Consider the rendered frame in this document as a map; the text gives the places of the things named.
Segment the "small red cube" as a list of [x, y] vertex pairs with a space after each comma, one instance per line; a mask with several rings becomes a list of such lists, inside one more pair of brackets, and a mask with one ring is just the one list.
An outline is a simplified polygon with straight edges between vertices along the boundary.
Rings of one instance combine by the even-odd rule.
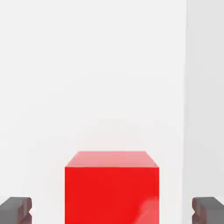
[[159, 166], [144, 151], [80, 151], [65, 166], [65, 224], [159, 224]]

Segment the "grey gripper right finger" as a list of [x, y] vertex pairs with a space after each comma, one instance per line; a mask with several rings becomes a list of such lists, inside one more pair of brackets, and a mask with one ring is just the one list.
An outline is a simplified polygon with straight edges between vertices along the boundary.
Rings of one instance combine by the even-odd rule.
[[224, 205], [214, 197], [192, 199], [192, 224], [224, 224]]

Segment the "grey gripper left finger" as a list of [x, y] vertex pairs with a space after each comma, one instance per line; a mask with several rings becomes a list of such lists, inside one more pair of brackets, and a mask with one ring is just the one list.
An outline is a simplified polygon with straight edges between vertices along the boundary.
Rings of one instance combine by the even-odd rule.
[[32, 199], [10, 197], [0, 205], [0, 224], [32, 224]]

